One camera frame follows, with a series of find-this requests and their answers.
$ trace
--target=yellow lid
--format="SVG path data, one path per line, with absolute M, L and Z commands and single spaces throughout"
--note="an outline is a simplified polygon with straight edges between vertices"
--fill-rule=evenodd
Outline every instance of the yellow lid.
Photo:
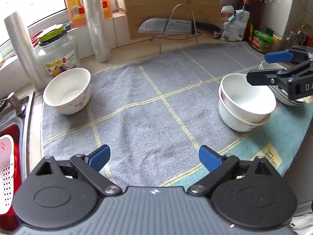
M 53 25 L 45 29 L 40 35 L 38 35 L 38 40 L 40 42 L 46 42 L 47 40 L 52 39 L 53 37 L 59 35 L 64 31 L 62 24 Z
M 277 34 L 273 33 L 273 40 L 275 42 L 281 43 L 281 37 L 278 36 Z

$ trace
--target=window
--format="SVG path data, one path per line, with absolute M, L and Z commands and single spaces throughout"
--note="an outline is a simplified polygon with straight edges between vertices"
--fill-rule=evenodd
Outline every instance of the window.
M 115 4 L 114 0 L 111 0 L 112 7 Z M 7 30 L 4 24 L 4 19 L 12 14 L 14 11 L 19 11 L 21 13 L 23 22 L 26 26 L 34 25 L 36 23 L 48 16 L 51 16 L 57 12 L 64 11 L 62 13 L 63 17 L 60 17 L 60 13 L 58 15 L 58 20 L 53 20 L 49 18 L 51 24 L 55 23 L 65 23 L 68 17 L 64 17 L 66 12 L 66 5 L 64 0 L 0 0 L 0 51 L 3 56 L 6 56 L 9 52 L 12 51 L 12 47 L 10 43 L 7 42 L 9 40 L 9 36 L 7 34 Z

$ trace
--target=faucet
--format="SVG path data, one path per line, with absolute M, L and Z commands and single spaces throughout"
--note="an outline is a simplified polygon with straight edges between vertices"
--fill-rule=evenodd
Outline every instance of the faucet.
M 19 99 L 16 97 L 16 95 L 14 95 L 14 92 L 10 93 L 7 98 L 5 99 L 2 99 L 0 101 L 0 113 L 4 110 L 4 108 L 6 107 L 7 103 L 10 103 L 11 106 L 15 109 L 16 111 L 16 115 L 18 117 L 21 117 L 25 110 L 26 110 L 26 107 L 24 104 L 21 104 L 19 102 Z

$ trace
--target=cutting board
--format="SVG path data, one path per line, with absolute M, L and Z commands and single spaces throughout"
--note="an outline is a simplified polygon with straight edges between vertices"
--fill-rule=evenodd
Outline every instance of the cutting board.
M 153 34 L 137 33 L 139 26 L 149 18 L 169 18 L 173 8 L 181 3 L 193 9 L 196 21 L 221 26 L 219 0 L 125 0 L 130 38 L 134 40 L 152 36 Z M 175 10 L 173 18 L 192 20 L 192 14 L 189 8 L 180 6 Z

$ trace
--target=plastic wrap roll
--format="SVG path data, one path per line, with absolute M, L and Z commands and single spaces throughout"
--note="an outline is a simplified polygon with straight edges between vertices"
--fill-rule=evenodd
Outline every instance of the plastic wrap roll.
M 98 62 L 110 59 L 101 0 L 83 0 L 94 55 Z
M 4 19 L 7 33 L 25 73 L 37 91 L 43 90 L 49 82 L 44 68 L 37 59 L 27 28 L 21 15 L 15 11 Z

